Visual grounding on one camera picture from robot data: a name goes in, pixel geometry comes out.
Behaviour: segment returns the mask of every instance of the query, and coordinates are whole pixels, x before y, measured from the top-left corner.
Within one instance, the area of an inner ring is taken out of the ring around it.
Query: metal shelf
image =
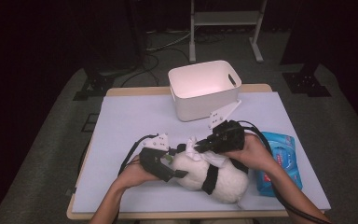
[[[194,25],[256,25],[259,11],[196,12]]]
[[[196,43],[194,40],[195,26],[204,25],[255,25],[255,34],[249,38],[255,59],[258,63],[264,62],[260,49],[257,46],[257,38],[260,33],[261,22],[263,21],[264,11],[267,0],[263,0],[259,11],[220,11],[220,12],[196,12],[194,1],[191,0],[190,13],[190,43],[189,60],[191,63],[196,61]]]

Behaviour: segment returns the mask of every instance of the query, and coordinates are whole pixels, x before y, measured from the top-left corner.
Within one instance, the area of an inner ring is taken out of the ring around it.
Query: white storage bin
[[[236,102],[241,79],[225,61],[196,63],[168,73],[179,120],[210,116],[216,109]]]

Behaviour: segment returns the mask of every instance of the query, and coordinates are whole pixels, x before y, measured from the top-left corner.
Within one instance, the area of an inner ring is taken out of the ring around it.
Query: bin handle
[[[228,79],[234,87],[237,87],[237,83],[235,82],[234,78],[232,78],[231,74],[228,74]]]
[[[170,90],[171,90],[171,95],[172,95],[173,101],[175,102],[175,96],[174,96],[174,94],[173,94],[172,86],[170,86]]]

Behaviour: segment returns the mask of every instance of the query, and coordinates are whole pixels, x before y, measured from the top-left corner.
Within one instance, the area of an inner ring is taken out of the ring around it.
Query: black plush ear
[[[176,148],[176,153],[181,153],[183,151],[186,151],[186,144],[184,143],[179,144],[178,147]]]
[[[235,168],[243,171],[244,173],[248,174],[249,168],[247,166],[245,166],[242,162],[231,159],[232,164],[234,165]]]

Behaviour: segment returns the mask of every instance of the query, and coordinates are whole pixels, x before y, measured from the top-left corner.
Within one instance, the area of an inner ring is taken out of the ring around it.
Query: dark background
[[[255,2],[199,0],[196,7],[254,9]],[[103,42],[104,35],[90,3],[98,6],[103,1],[0,2],[0,202],[72,74],[97,63],[119,67],[104,46],[93,45]],[[189,27],[189,1],[140,0],[136,6],[141,30]],[[291,30],[282,64],[304,63],[316,55],[336,75],[358,113],[358,1],[269,1],[262,29]],[[136,46],[128,48],[138,60],[142,57]],[[121,67],[136,62],[129,59]]]

